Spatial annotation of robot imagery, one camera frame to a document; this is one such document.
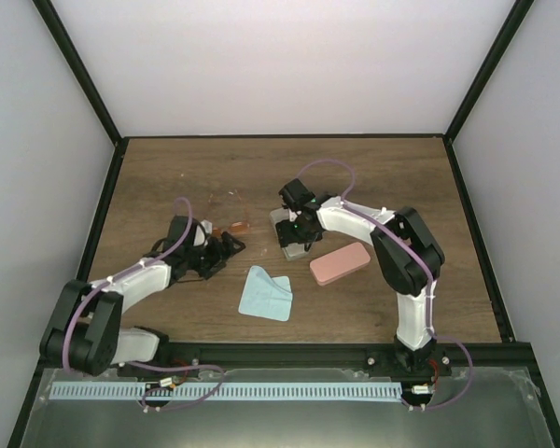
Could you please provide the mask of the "grey glasses case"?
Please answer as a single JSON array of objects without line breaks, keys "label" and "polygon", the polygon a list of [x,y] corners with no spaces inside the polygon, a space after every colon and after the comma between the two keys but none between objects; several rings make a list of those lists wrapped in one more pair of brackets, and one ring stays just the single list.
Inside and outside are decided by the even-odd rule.
[{"label": "grey glasses case", "polygon": [[294,223],[289,220],[289,212],[284,208],[272,210],[269,214],[278,244],[288,261],[304,258],[308,255],[305,243],[299,243]]}]

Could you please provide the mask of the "pink glasses case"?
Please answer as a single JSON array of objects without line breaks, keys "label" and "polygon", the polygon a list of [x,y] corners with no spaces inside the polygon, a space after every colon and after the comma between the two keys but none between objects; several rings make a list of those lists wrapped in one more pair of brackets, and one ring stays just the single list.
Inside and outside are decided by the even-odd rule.
[{"label": "pink glasses case", "polygon": [[371,256],[362,243],[352,243],[310,262],[310,272],[320,286],[326,286],[364,268]]}]

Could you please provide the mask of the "blue cleaning cloth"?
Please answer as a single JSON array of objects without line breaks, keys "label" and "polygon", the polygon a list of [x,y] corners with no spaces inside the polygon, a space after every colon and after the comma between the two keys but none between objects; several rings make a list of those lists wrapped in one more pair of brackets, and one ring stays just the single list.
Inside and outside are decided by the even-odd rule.
[{"label": "blue cleaning cloth", "polygon": [[247,274],[238,312],[241,315],[287,322],[293,292],[288,276],[271,277],[260,266],[252,266]]}]

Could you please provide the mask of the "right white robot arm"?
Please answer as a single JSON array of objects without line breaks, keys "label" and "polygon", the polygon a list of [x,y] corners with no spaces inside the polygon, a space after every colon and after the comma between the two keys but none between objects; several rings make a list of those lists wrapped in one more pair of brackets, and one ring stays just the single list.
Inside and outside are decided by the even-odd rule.
[{"label": "right white robot arm", "polygon": [[340,195],[316,195],[295,178],[279,190],[282,207],[271,213],[287,259],[306,255],[326,232],[337,232],[373,247],[386,283],[396,292],[397,367],[415,376],[435,350],[433,302],[445,255],[419,213],[352,203]]}]

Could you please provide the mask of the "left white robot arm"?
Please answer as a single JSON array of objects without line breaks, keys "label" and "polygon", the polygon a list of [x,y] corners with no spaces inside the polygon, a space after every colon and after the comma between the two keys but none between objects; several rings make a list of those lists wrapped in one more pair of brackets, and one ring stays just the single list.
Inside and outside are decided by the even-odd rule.
[{"label": "left white robot arm", "polygon": [[131,267],[93,282],[66,283],[42,336],[39,353],[61,368],[91,376],[112,365],[139,362],[150,376],[172,366],[166,336],[154,329],[121,326],[140,301],[179,283],[187,273],[208,280],[245,244],[207,220],[175,216],[167,235]]}]

